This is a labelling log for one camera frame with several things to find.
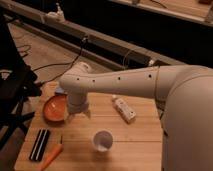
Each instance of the orange bowl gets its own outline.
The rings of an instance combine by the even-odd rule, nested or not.
[[[64,121],[66,110],[65,94],[52,96],[43,107],[43,115],[49,121]]]

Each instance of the cord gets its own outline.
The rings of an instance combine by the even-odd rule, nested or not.
[[[78,58],[81,56],[82,51],[83,51],[83,45],[84,45],[85,43],[87,43],[87,42],[83,42],[83,40],[82,40],[82,45],[81,45],[81,47],[80,47],[79,53],[77,54],[77,56],[74,58],[74,60],[73,60],[72,62],[49,64],[49,65],[45,65],[45,66],[41,66],[41,67],[39,67],[39,68],[36,68],[36,69],[34,69],[33,71],[35,72],[35,71],[38,71],[38,70],[43,69],[43,68],[46,68],[46,67],[58,66],[58,65],[70,65],[69,68],[68,68],[67,70],[71,69],[71,68],[73,67],[73,65],[75,64],[75,62],[78,60]],[[47,83],[47,82],[54,81],[54,80],[57,79],[58,77],[62,76],[67,70],[65,70],[65,71],[62,72],[61,74],[56,75],[55,77],[53,77],[53,78],[50,79],[50,80],[43,81],[43,82],[38,83],[38,84],[39,84],[39,85],[43,85],[43,84],[45,84],[45,83]]]
[[[24,54],[21,54],[21,57],[25,58],[25,57],[27,57],[29,55],[28,51],[31,49],[31,45],[22,45],[22,46],[17,47],[17,49],[20,49],[20,48],[23,48],[23,47],[27,47],[27,49],[18,50],[18,51],[19,51],[19,53],[24,53]]]
[[[163,3],[161,3],[161,2],[158,2],[158,1],[156,1],[156,0],[150,0],[150,1],[156,3],[156,4],[160,5],[160,6],[162,6],[162,7],[165,8],[165,9],[167,9],[167,6],[165,6],[165,5],[164,5]]]
[[[20,35],[20,36],[17,36],[17,37],[15,37],[15,36],[13,36],[12,35],[12,38],[13,39],[22,39],[24,36],[26,36],[28,33],[23,33],[22,35]]]
[[[141,49],[142,47],[136,47],[136,48],[132,48],[132,49],[128,49],[128,51],[127,51],[127,53],[124,55],[124,57],[123,57],[123,62],[122,62],[122,65],[123,65],[123,69],[124,70],[126,70],[127,68],[128,68],[128,66],[129,66],[129,58],[127,58],[127,56],[129,55],[129,54],[131,54],[132,53],[132,51],[134,51],[134,50],[138,50],[138,49]]]

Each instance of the plug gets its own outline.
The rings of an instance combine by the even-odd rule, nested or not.
[[[58,19],[60,22],[64,22],[65,21],[65,17],[64,17],[64,12],[62,11],[59,3],[56,3],[57,6],[57,14],[58,14]]]
[[[156,64],[156,60],[155,59],[150,59],[149,63],[148,63],[148,66],[149,67],[152,67]]]
[[[85,34],[81,41],[82,41],[82,43],[84,43],[84,44],[88,43],[88,42],[89,42],[89,35],[88,35],[88,34]]]

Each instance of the black cable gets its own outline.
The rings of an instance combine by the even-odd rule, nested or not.
[[[20,53],[27,52],[27,51],[29,51],[31,49],[31,45],[17,46],[18,49],[23,48],[23,47],[27,47],[27,49],[25,49],[25,50],[19,50]]]
[[[51,66],[57,66],[57,65],[70,65],[69,68],[67,70],[69,70],[70,68],[73,67],[73,65],[75,64],[75,62],[78,60],[78,58],[81,56],[82,54],[82,51],[83,51],[83,45],[85,44],[85,42],[82,42],[82,45],[80,47],[80,50],[79,50],[79,53],[77,54],[77,56],[74,58],[74,60],[72,62],[66,62],[66,63],[54,63],[54,64],[49,64],[49,65],[45,65],[45,66],[41,66],[39,68],[36,68],[34,69],[33,71],[38,71],[40,69],[43,69],[43,68],[46,68],[46,67],[51,67]],[[65,70],[64,72],[56,75],[55,77],[53,77],[52,79],[50,80],[47,80],[47,81],[43,81],[41,83],[39,83],[40,85],[43,85],[47,82],[51,82],[51,81],[54,81],[55,79],[57,79],[58,77],[62,76],[67,70]]]
[[[24,52],[23,55],[21,55],[22,58],[26,58],[29,54],[27,52]]]
[[[156,4],[159,4],[160,6],[162,6],[163,8],[165,8],[165,9],[167,9],[167,6],[165,6],[164,4],[162,4],[162,3],[160,3],[160,2],[158,2],[158,1],[156,1],[156,0],[150,0],[151,2],[154,2],[154,3],[156,3]]]

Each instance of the wooden board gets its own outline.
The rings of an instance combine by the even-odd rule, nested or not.
[[[78,114],[61,123],[50,123],[42,116],[42,107],[52,95],[56,82],[48,83],[40,98],[25,142],[16,161],[16,171],[38,171],[40,163],[28,160],[30,151],[41,128],[51,130],[44,157],[63,135],[63,152],[47,171],[160,171],[162,132],[155,103],[151,99],[122,96],[136,111],[134,123],[127,124],[113,108],[111,95],[89,93],[90,117]],[[113,146],[100,154],[92,146],[92,138],[99,130],[113,135]]]

